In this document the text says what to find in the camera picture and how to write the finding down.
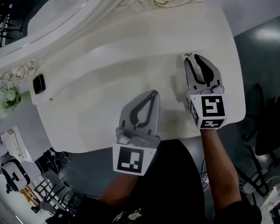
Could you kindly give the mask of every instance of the flower bouquet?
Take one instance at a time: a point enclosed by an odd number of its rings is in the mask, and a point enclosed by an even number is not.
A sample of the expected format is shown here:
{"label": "flower bouquet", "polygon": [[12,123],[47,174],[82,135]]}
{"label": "flower bouquet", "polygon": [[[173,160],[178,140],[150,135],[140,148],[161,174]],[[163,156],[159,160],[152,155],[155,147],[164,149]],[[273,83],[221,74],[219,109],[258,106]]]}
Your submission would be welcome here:
{"label": "flower bouquet", "polygon": [[30,93],[20,94],[18,84],[2,83],[0,85],[0,119],[5,119],[20,102],[26,99],[30,99]]}

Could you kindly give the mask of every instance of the person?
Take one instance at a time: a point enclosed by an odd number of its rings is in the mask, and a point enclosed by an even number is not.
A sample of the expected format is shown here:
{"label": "person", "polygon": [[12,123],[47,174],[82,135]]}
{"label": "person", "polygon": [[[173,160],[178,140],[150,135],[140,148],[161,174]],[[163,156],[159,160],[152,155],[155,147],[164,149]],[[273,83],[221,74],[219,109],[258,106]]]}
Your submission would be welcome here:
{"label": "person", "polygon": [[[216,212],[213,223],[260,224],[259,209],[242,201],[238,174],[216,130],[201,130],[201,137]],[[200,174],[179,140],[161,141],[144,176],[119,174],[98,200],[83,200],[75,219],[119,224],[208,222]]]}

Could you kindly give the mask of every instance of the forearm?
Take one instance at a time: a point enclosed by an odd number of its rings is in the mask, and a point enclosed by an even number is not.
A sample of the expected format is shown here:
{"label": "forearm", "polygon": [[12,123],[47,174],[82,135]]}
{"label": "forearm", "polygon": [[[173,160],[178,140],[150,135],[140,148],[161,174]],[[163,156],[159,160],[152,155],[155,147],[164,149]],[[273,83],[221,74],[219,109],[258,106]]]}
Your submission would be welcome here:
{"label": "forearm", "polygon": [[131,195],[137,180],[136,175],[119,174],[98,199],[112,207],[120,207]]}
{"label": "forearm", "polygon": [[201,130],[211,192],[215,209],[241,201],[238,174],[215,129]]}

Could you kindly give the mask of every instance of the mirror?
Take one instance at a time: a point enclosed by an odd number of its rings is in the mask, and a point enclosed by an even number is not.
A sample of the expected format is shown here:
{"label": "mirror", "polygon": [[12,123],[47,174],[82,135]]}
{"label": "mirror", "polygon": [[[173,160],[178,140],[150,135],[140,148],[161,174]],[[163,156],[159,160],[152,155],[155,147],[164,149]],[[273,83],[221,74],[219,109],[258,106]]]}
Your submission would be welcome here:
{"label": "mirror", "polygon": [[64,15],[73,16],[86,1],[0,0],[0,57],[61,26]]}

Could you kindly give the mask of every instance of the small black object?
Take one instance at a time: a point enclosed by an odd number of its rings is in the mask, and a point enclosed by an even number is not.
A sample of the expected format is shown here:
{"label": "small black object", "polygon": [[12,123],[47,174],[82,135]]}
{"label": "small black object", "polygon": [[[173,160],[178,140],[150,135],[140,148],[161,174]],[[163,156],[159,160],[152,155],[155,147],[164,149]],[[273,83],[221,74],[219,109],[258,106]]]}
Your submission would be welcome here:
{"label": "small black object", "polygon": [[36,95],[43,92],[46,89],[45,80],[44,80],[42,74],[40,74],[40,75],[38,75],[37,77],[34,78],[33,89],[34,89],[34,92],[35,92]]}

